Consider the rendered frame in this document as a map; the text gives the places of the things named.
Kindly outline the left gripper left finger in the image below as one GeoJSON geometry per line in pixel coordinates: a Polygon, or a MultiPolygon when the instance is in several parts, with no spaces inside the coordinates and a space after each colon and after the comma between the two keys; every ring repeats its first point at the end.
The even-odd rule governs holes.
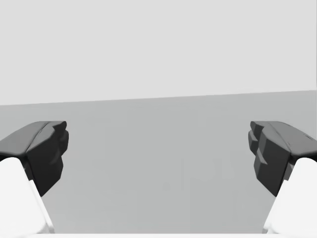
{"type": "Polygon", "coordinates": [[[59,181],[65,121],[36,121],[0,139],[0,235],[54,233],[42,197],[59,181]]]}

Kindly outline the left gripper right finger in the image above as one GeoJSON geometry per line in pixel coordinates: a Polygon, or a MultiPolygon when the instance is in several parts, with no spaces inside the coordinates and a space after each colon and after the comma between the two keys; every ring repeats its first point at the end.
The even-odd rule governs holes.
{"type": "Polygon", "coordinates": [[[257,180],[275,201],[264,234],[317,235],[317,140],[280,121],[252,121],[257,180]]]}

